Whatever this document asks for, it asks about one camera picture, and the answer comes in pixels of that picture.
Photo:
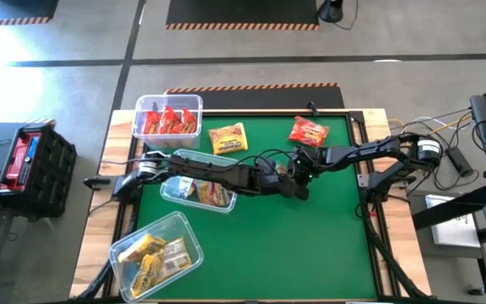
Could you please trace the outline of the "red toolbox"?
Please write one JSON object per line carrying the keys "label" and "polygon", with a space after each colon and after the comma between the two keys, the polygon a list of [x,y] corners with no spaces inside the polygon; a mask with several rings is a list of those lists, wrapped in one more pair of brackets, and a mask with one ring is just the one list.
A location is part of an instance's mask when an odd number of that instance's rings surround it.
{"label": "red toolbox", "polygon": [[12,191],[25,189],[30,174],[41,132],[20,129],[5,165],[3,188]]}

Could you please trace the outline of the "clear plastic container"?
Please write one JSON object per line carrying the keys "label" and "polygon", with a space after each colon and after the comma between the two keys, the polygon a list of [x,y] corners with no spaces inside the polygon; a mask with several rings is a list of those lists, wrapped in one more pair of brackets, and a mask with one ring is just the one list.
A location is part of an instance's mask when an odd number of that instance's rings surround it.
{"label": "clear plastic container", "polygon": [[[186,250],[191,257],[192,265],[187,269],[182,270],[180,273],[168,278],[167,280],[159,283],[156,280],[155,285],[151,289],[144,292],[141,296],[133,297],[131,285],[136,273],[140,268],[142,260],[140,262],[119,263],[117,257],[121,252],[129,248],[135,241],[146,234],[163,238],[166,240],[166,244],[182,237],[186,244]],[[166,286],[176,282],[183,276],[190,274],[194,269],[197,269],[204,260],[204,254],[188,219],[183,213],[176,211],[156,220],[149,225],[146,225],[137,231],[134,231],[130,235],[125,236],[121,240],[115,242],[109,249],[109,259],[111,268],[116,276],[123,301],[126,303],[136,304],[159,292]]]}
{"label": "clear plastic container", "polygon": [[[182,110],[188,109],[197,118],[197,130],[191,134],[143,134],[143,125],[148,111],[162,115],[166,106],[176,111],[180,118]],[[141,139],[150,149],[197,149],[200,145],[202,131],[203,99],[198,95],[143,95],[135,106],[135,117],[132,127],[134,138]]]}
{"label": "clear plastic container", "polygon": [[[235,159],[227,158],[227,157],[222,157],[222,156],[217,156],[217,155],[211,155],[211,154],[206,154],[202,152],[198,152],[195,150],[189,150],[189,149],[178,149],[174,155],[178,155],[182,158],[188,158],[189,160],[195,160],[195,161],[201,161],[205,163],[212,163],[213,165],[216,166],[228,166],[232,165],[236,162]],[[226,208],[220,208],[220,207],[214,207],[211,205],[207,204],[201,204],[198,201],[198,196],[197,196],[197,190],[195,188],[195,192],[193,193],[192,196],[188,197],[187,199],[181,199],[181,198],[174,198],[170,195],[170,183],[173,181],[173,178],[175,176],[169,178],[167,181],[165,181],[159,190],[159,193],[161,197],[167,201],[171,201],[174,203],[182,204],[185,206],[190,206],[194,208],[199,208],[199,209],[207,209],[210,211],[215,211],[218,213],[223,213],[223,214],[228,214],[234,207],[235,207],[235,201],[237,199],[237,194],[234,192],[231,192],[231,201],[230,204]],[[194,180],[195,186],[196,182],[202,181],[198,180],[196,178],[192,178]]]}

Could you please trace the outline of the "black plastic crate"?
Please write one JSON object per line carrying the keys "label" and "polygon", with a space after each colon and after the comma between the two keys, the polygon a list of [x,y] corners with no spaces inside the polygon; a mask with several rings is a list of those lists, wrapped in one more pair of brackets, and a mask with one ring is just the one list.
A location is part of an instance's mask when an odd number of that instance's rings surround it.
{"label": "black plastic crate", "polygon": [[3,188],[5,165],[13,148],[10,145],[8,157],[0,173],[0,204],[5,208],[28,218],[55,218],[65,211],[65,202],[73,177],[77,150],[51,125],[37,128],[20,128],[41,132],[35,158],[24,190],[12,191]]}

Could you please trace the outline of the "black power brick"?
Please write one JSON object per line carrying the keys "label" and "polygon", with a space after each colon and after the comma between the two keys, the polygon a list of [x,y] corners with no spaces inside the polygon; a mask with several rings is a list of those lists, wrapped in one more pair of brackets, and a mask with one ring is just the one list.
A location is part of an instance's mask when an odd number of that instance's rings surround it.
{"label": "black power brick", "polygon": [[471,176],[474,173],[474,169],[458,147],[450,147],[445,154],[461,177]]}

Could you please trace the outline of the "white board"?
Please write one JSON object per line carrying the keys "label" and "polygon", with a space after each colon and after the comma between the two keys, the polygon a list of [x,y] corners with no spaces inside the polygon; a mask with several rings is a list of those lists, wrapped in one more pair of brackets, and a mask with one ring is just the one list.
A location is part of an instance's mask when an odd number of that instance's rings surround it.
{"label": "white board", "polygon": [[480,248],[477,228],[472,214],[465,214],[431,226],[435,245]]}

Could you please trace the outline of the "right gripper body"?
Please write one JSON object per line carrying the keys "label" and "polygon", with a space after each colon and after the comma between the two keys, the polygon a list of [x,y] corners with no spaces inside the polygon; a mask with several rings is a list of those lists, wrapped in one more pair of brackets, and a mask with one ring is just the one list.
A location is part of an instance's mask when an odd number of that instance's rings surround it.
{"label": "right gripper body", "polygon": [[296,146],[291,151],[289,173],[292,177],[313,177],[324,172],[327,167],[321,162],[321,153],[315,149]]}

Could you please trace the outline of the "black diagonal bar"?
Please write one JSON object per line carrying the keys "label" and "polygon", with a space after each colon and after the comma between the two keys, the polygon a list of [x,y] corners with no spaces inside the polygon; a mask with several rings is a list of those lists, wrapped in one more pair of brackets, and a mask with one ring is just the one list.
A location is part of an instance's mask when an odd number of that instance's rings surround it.
{"label": "black diagonal bar", "polygon": [[414,227],[420,230],[482,210],[486,217],[486,186],[423,210],[412,216]]}

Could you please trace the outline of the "black stand base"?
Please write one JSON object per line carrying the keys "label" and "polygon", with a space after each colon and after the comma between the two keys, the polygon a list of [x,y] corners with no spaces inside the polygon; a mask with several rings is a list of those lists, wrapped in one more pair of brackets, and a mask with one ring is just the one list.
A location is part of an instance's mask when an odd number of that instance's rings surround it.
{"label": "black stand base", "polygon": [[327,23],[337,23],[343,19],[343,0],[324,0],[317,11],[318,17]]}

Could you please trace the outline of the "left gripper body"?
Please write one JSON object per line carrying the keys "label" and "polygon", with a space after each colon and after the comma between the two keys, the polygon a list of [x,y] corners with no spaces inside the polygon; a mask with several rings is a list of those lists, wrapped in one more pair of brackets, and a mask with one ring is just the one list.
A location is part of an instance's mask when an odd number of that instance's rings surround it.
{"label": "left gripper body", "polygon": [[276,162],[269,159],[259,159],[254,166],[253,189],[260,195],[281,195],[286,198],[294,197],[288,176],[281,176],[275,169]]}

